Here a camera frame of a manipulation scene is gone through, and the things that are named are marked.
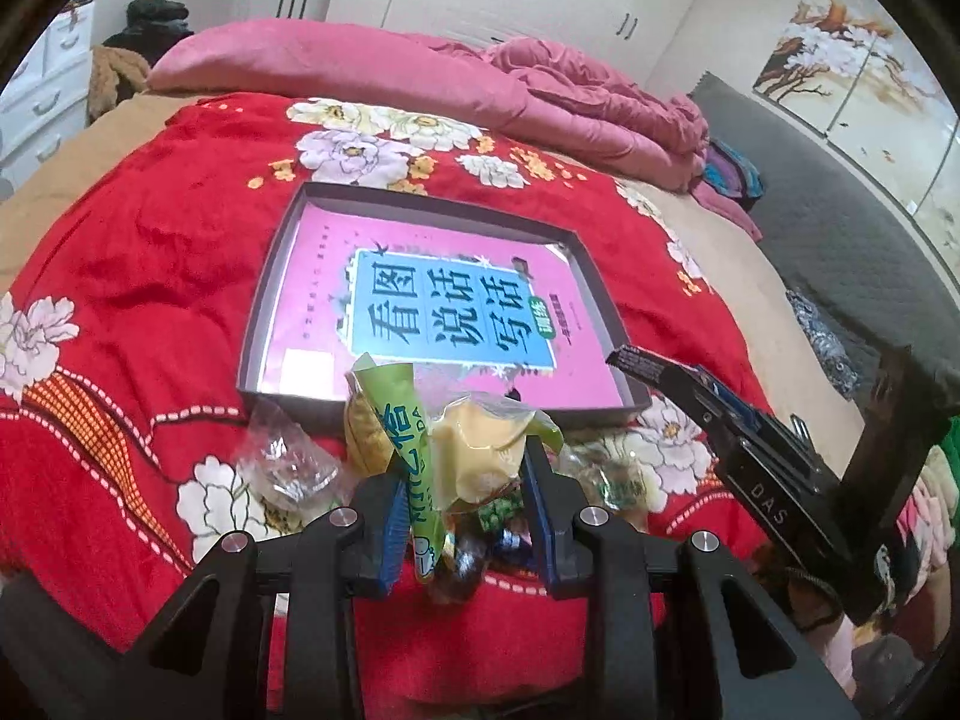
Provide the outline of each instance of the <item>clear plastic wrapper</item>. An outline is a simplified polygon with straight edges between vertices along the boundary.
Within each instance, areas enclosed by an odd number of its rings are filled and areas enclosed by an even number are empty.
[[[592,440],[565,445],[557,455],[555,469],[580,482],[592,506],[613,512],[646,512],[647,488],[640,463],[628,454],[613,451],[613,441]]]
[[[234,454],[253,492],[285,512],[309,521],[352,498],[356,475],[269,400],[260,400]]]
[[[430,426],[436,505],[473,511],[505,493],[520,475],[527,436],[553,451],[563,446],[560,429],[540,410],[487,392],[454,394]]]

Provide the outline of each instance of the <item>tree painting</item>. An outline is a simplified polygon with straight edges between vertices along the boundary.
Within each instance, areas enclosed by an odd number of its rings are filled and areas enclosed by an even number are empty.
[[[829,0],[826,7],[802,1],[754,88],[789,107],[788,98],[832,98],[862,79],[882,103],[923,110],[940,86],[929,71],[911,71],[894,56],[895,33],[877,20],[854,18],[841,1]]]

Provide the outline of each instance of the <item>gray mattress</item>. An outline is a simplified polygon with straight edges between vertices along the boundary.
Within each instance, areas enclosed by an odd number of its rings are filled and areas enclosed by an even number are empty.
[[[938,379],[960,370],[960,312],[890,210],[819,143],[707,73],[691,95],[713,137],[760,170],[760,249],[843,341],[863,402],[886,346],[913,346]]]

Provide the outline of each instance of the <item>green snack wrapper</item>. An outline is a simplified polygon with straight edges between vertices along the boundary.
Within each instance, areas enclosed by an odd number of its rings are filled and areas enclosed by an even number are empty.
[[[370,355],[364,354],[354,364],[353,375],[407,466],[416,579],[429,583],[443,551],[445,528],[433,504],[426,411],[414,389],[414,367],[409,362],[376,365]]]

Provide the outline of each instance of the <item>drawer handle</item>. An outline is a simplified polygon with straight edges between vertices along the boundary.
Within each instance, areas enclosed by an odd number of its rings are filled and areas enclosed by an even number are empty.
[[[56,93],[46,101],[46,103],[35,103],[34,113],[37,114],[37,116],[45,116],[46,114],[50,113],[50,111],[56,108],[56,104],[59,103],[59,94],[60,93],[58,89],[56,90]]]
[[[42,148],[40,151],[37,151],[37,162],[43,163],[43,162],[46,162],[48,159],[50,159],[50,157],[52,157],[54,154],[56,154],[59,151],[59,147],[61,146],[61,143],[63,141],[64,139],[58,135],[56,137],[56,141],[51,143],[50,146],[47,146],[47,148]]]

